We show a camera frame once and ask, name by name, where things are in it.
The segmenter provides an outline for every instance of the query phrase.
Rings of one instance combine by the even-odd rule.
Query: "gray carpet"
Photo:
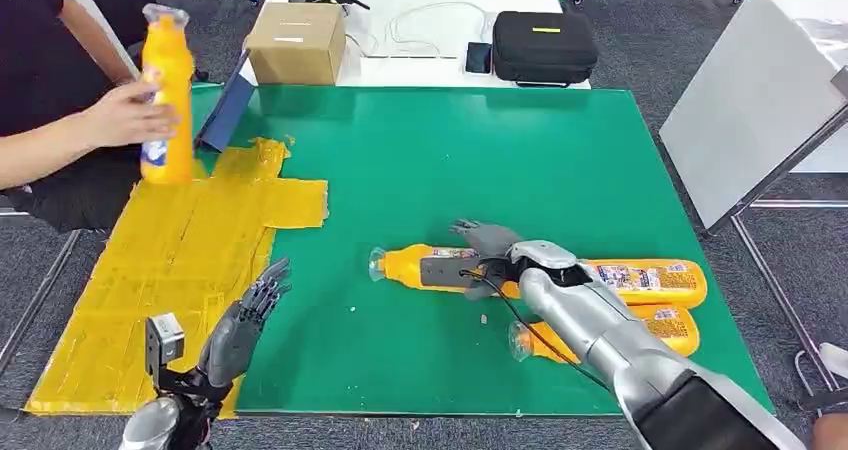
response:
[[[213,81],[232,70],[241,41],[256,18],[246,0],[160,0],[192,16],[190,46]],[[735,11],[730,0],[586,0],[601,63],[598,88],[634,92],[655,134]],[[684,202],[684,189],[677,183]],[[785,197],[848,197],[848,177],[793,176],[772,191]],[[688,207],[690,217],[694,215]],[[755,210],[745,217],[799,313],[817,339],[848,346],[844,310],[848,244],[845,213]],[[693,219],[696,228],[699,224]],[[29,219],[0,219],[0,338],[5,338],[49,267],[62,238]],[[786,320],[730,228],[702,244],[748,343],[778,417],[808,438],[811,417],[798,410],[802,394],[792,368],[799,349]],[[10,370],[0,379],[0,402],[20,405],[31,391],[60,335],[102,245],[85,235],[60,276]],[[26,417],[0,425],[0,448],[114,448],[119,417]],[[219,422],[219,449],[253,448],[635,448],[620,419],[331,417],[246,418]]]

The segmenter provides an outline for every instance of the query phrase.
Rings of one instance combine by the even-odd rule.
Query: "yellow cardboard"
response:
[[[282,143],[257,139],[228,148],[208,179],[139,183],[26,410],[132,413],[153,398],[148,316],[176,314],[186,342],[172,368],[196,364],[221,314],[268,264],[274,229],[320,227],[327,216],[326,181],[277,178],[287,156]],[[240,383],[222,418],[234,416]]]

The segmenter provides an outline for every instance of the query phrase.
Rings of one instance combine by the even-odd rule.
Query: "green mat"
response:
[[[216,93],[198,90],[197,115]],[[260,87],[233,145],[294,140],[287,177],[327,179],[321,229],[277,232],[294,290],[254,354],[240,412],[616,414],[546,359],[517,362],[496,299],[372,282],[375,246],[461,246],[458,217],[585,258],[683,258],[708,275],[693,359],[772,404],[629,92]],[[488,322],[481,324],[481,315]]]

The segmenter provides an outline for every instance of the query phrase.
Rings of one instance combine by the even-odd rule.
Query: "person's hand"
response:
[[[71,118],[92,148],[167,140],[175,135],[178,119],[170,105],[149,103],[158,89],[146,82],[122,85]]]

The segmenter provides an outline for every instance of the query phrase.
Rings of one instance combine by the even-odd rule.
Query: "robotic arm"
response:
[[[120,450],[208,449],[209,430],[233,380],[247,371],[265,321],[280,296],[288,259],[269,266],[240,300],[221,316],[206,340],[197,365],[180,373],[168,363],[183,355],[182,328],[172,313],[148,318],[145,367],[158,398],[146,403],[124,427]]]
[[[519,282],[522,300],[595,370],[644,448],[806,448],[729,378],[653,336],[571,252],[522,241],[498,225],[460,220],[452,230],[487,257],[498,278]]]

